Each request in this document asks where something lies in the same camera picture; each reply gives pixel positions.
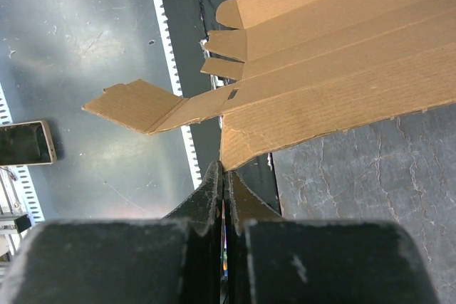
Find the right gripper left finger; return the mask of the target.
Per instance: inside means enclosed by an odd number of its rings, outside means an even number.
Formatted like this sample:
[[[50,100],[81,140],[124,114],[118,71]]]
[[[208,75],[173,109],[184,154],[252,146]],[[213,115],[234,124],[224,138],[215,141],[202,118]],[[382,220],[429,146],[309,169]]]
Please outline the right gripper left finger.
[[[161,219],[60,220],[35,226],[1,284],[3,303],[218,303],[219,162]]]

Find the brown cardboard box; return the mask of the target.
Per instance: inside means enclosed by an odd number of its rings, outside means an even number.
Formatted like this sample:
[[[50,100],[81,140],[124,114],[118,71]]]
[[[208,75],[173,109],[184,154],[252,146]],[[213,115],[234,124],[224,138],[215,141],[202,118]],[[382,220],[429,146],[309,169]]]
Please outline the brown cardboard box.
[[[265,152],[455,102],[455,0],[227,0],[181,98],[136,80],[84,110],[146,135],[216,116],[232,170]]]

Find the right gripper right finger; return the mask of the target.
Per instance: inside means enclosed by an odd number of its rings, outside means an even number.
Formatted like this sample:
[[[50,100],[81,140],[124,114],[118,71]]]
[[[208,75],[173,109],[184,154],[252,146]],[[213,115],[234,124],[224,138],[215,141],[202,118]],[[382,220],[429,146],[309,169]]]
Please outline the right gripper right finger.
[[[231,303],[436,303],[408,232],[392,221],[291,220],[224,176]]]

